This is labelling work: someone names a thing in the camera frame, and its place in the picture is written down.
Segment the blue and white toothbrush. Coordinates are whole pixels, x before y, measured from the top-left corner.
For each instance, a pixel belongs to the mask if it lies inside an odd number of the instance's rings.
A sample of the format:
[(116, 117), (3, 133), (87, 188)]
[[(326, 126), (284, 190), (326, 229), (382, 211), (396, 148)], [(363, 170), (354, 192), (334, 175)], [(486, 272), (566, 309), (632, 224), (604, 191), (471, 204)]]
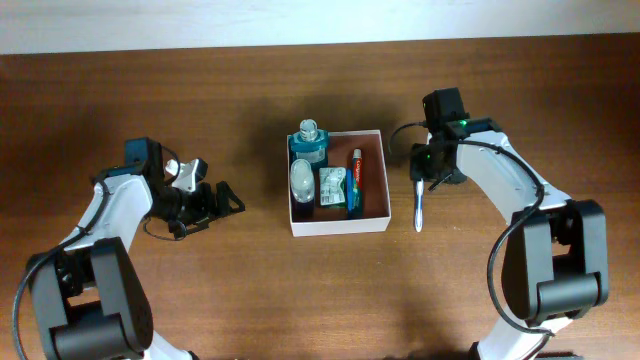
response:
[(423, 195), (424, 180), (420, 179), (415, 182), (414, 228), (416, 232), (421, 232), (423, 228)]

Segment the clear pump soap bottle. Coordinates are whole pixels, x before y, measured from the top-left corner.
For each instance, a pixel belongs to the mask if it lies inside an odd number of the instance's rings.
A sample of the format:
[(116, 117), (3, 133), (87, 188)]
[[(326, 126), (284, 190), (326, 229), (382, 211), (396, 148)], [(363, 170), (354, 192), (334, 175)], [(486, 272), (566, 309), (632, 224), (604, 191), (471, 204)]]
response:
[(305, 159), (295, 160), (291, 164), (289, 179), (293, 215), (298, 219), (311, 219), (315, 208), (315, 179), (311, 164)]

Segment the green Colgate toothpaste tube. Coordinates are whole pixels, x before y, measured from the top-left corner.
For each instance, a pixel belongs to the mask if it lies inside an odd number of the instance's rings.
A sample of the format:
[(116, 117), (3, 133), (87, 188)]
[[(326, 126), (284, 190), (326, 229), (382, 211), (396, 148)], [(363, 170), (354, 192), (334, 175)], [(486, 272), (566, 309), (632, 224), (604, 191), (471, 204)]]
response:
[(353, 152), (351, 179), (351, 205), (349, 214), (351, 218), (359, 218), (363, 213), (362, 152), (359, 148), (356, 148)]

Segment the blue disposable razor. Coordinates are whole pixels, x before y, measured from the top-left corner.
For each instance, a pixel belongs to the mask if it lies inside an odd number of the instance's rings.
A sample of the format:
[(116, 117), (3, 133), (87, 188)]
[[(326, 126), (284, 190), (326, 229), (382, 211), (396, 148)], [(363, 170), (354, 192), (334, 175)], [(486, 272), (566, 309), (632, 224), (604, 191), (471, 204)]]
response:
[(346, 211), (347, 218), (353, 219), (355, 217), (355, 183), (354, 176), (351, 169), (346, 169), (346, 184), (345, 184), (345, 195), (346, 195)]

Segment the blue Listerine mouthwash bottle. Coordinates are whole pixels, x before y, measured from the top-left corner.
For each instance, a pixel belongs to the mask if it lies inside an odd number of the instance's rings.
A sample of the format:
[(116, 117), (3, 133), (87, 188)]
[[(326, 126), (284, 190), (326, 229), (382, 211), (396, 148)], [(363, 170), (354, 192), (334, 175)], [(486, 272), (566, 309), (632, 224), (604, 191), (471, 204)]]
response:
[(299, 131), (288, 137), (290, 162), (307, 160), (313, 171), (328, 166), (329, 133), (313, 119), (300, 122)]

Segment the green and white soap packet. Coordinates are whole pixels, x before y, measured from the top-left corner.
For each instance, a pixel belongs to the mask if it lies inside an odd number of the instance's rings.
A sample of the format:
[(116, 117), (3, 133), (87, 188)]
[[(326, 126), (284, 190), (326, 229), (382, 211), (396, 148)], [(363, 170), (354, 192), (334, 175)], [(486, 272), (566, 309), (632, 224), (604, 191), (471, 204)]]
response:
[(346, 206), (346, 177), (344, 167), (325, 167), (319, 169), (320, 206)]

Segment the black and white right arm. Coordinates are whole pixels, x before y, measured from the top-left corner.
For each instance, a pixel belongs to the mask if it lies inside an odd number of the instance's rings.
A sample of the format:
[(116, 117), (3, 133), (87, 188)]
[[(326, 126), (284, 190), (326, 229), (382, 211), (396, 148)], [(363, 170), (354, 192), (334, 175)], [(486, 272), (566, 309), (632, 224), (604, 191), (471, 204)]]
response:
[(606, 218), (539, 175), (489, 117), (472, 118), (456, 88), (422, 100), (428, 131), (411, 148), (410, 176), (432, 188), (472, 180), (507, 223), (487, 260), (499, 315), (472, 359), (535, 359), (560, 330), (609, 297)]

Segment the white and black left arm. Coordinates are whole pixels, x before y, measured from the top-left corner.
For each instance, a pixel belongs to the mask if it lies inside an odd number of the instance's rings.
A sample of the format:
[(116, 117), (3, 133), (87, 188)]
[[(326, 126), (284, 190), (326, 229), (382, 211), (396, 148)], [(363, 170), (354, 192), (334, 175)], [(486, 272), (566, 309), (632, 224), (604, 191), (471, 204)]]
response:
[(196, 359), (155, 330), (129, 250), (151, 219), (164, 221), (166, 240), (178, 242), (245, 205), (227, 182), (205, 182), (203, 159), (165, 161), (168, 150), (148, 137), (127, 140), (123, 165), (93, 178), (93, 198), (71, 233), (28, 260), (11, 311), (19, 358), (26, 356), (19, 311), (29, 295), (48, 359)]

